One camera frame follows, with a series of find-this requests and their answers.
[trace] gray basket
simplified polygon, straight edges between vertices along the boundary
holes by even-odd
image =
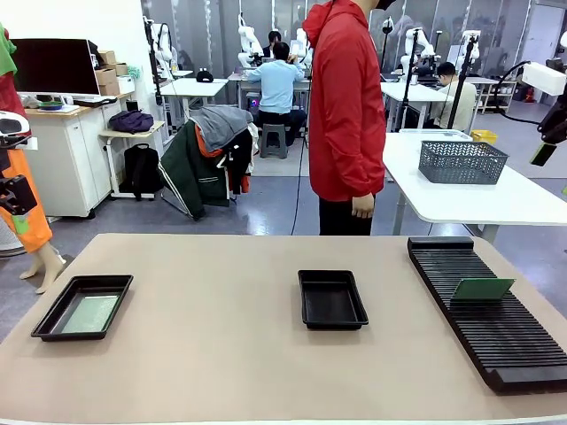
[[[496,184],[507,160],[488,143],[424,141],[419,171],[432,183]]]

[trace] red jacket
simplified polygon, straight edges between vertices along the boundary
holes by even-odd
[[[327,201],[384,187],[385,115],[369,23],[350,0],[313,7],[303,28],[315,48],[309,117],[309,172]]]

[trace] yellow container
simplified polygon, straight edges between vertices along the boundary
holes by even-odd
[[[470,135],[472,135],[472,140],[475,142],[495,144],[498,140],[498,135],[490,130],[472,130]]]

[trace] blue shirt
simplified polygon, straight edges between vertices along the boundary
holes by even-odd
[[[289,113],[293,103],[293,83],[305,78],[299,65],[283,60],[262,64],[248,73],[248,81],[262,81],[260,110],[263,112]]]

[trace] gray stool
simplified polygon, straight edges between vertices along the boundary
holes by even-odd
[[[268,135],[277,134],[279,146],[268,146]],[[262,144],[260,146],[260,158],[271,156],[287,158],[287,145],[285,144],[285,125],[283,124],[264,124],[262,126]]]

